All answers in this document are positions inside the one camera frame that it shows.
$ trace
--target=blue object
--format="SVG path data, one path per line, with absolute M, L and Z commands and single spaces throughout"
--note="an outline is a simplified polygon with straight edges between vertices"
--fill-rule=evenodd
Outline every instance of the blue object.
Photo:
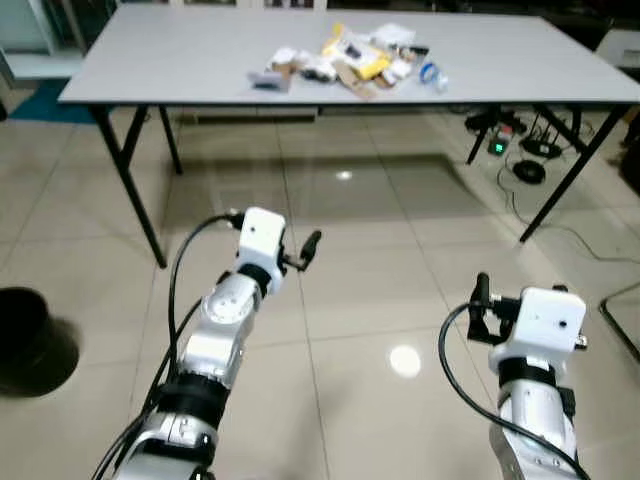
M 438 76 L 438 73 L 440 73 L 440 71 L 438 67 L 436 67 L 436 64 L 427 62 L 420 69 L 420 81 L 422 83 L 431 83 Z
M 12 120 L 93 124 L 93 117 L 83 106 L 58 104 L 67 80 L 45 80 L 28 99 L 10 115 Z

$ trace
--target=black trash bin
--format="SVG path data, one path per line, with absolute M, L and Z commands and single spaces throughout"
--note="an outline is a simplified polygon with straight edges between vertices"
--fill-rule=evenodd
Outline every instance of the black trash bin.
M 78 363 L 78 346 L 54 321 L 42 296 L 28 288 L 0 289 L 0 392 L 39 396 L 62 385 Z

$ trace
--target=tiled floor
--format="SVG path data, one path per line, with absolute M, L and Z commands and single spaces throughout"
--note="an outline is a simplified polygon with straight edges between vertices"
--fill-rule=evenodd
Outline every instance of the tiled floor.
M 122 134 L 130 111 L 113 114 Z M 598 115 L 592 115 L 597 123 Z M 603 256 L 640 259 L 640 199 L 606 160 L 619 125 L 551 221 L 579 231 Z M 611 333 L 598 300 L 638 280 L 640 266 L 601 263 L 566 231 L 526 245 L 495 177 L 503 159 L 481 153 L 446 113 L 322 117 L 315 123 L 177 125 L 185 174 L 171 174 L 157 114 L 143 130 L 133 174 L 173 257 L 205 216 L 258 204 L 291 221 L 300 246 L 324 239 L 315 264 L 290 274 L 250 337 L 223 421 L 221 480 L 496 479 L 488 425 L 448 386 L 438 328 L 480 270 L 493 290 L 565 282 L 589 303 L 590 348 L 577 353 L 580 458 L 592 478 L 638 478 L 640 369 Z M 518 157 L 517 149 L 508 162 Z M 530 217 L 575 155 L 527 187 L 503 175 Z M 231 265 L 236 236 L 213 229 L 185 258 L 177 305 L 186 310 Z M 78 370 L 39 399 L 0 399 L 2 478 L 88 478 L 139 408 L 166 345 L 169 272 L 155 266 L 95 127 L 0 123 L 0 285 L 30 285 L 78 327 Z M 640 339 L 640 292 L 612 302 Z M 460 326 L 463 331 L 465 321 Z M 390 367 L 406 345 L 421 369 Z M 465 388 L 491 408 L 497 379 L 487 348 L 450 339 Z

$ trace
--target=blue mat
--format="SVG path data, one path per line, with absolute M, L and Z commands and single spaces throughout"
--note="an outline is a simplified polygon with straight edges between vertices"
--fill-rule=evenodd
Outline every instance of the blue mat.
M 86 107 L 58 104 L 58 97 L 66 84 L 67 80 L 42 82 L 31 97 L 11 112 L 9 118 L 42 122 L 95 123 Z

